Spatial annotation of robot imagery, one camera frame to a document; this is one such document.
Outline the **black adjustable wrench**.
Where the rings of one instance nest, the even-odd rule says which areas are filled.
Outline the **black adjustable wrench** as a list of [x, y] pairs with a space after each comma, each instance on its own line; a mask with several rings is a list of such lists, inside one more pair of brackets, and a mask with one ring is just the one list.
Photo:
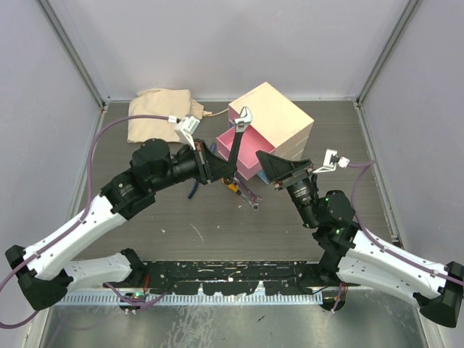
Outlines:
[[227, 163], [230, 167], [230, 171], [223, 177], [225, 184], [230, 184], [233, 181], [233, 177], [237, 170], [237, 159], [239, 156], [240, 144], [243, 138], [245, 130], [252, 123], [253, 116], [252, 112], [248, 107], [242, 107], [239, 117], [233, 121], [234, 137], [229, 152]]

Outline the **pastel mini drawer chest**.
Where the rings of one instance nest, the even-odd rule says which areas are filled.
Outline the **pastel mini drawer chest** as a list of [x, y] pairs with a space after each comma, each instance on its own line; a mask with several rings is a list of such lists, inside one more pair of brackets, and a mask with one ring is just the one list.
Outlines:
[[248, 107], [253, 117], [241, 140], [237, 162], [238, 174], [243, 179], [249, 180], [262, 171], [256, 156], [259, 150], [291, 161], [302, 158], [314, 120], [268, 82], [229, 103], [229, 129], [216, 138], [220, 156], [229, 157], [233, 121], [243, 107]]

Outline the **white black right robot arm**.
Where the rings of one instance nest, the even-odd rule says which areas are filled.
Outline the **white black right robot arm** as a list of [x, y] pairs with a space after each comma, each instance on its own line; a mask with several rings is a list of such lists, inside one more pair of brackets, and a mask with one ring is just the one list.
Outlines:
[[353, 283], [368, 286], [417, 307], [422, 316], [448, 328], [457, 325], [463, 300], [463, 266], [443, 265], [407, 252], [369, 231], [354, 208], [354, 199], [343, 191], [318, 193], [317, 175], [336, 168], [362, 168], [327, 150], [323, 166], [310, 160], [291, 161], [256, 153], [263, 172], [277, 190], [287, 190], [305, 228], [324, 253], [318, 277], [328, 286]]

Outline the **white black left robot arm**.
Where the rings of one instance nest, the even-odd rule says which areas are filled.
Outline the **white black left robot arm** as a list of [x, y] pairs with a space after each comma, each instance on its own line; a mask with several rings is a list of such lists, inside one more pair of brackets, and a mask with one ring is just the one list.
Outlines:
[[135, 217], [155, 202], [155, 194], [177, 183], [196, 179], [202, 184], [230, 178], [236, 171], [239, 146], [224, 160], [205, 142], [184, 145], [175, 154], [161, 139], [142, 143], [130, 167], [116, 175], [89, 206], [42, 241], [10, 247], [5, 255], [16, 269], [20, 289], [36, 310], [58, 303], [72, 290], [103, 283], [141, 285], [146, 266], [132, 249], [110, 257], [74, 261], [74, 257], [105, 233]]

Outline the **orange handle screwdriver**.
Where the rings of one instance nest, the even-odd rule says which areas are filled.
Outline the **orange handle screwdriver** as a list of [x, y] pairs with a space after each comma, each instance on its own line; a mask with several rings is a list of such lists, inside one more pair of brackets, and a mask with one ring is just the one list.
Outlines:
[[232, 181], [230, 183], [226, 183], [225, 181], [223, 181], [223, 183], [225, 184], [225, 186], [230, 189], [234, 194], [237, 194], [237, 195], [241, 195], [241, 191], [240, 191], [240, 188], [239, 188], [239, 185], [237, 182], [235, 181]]

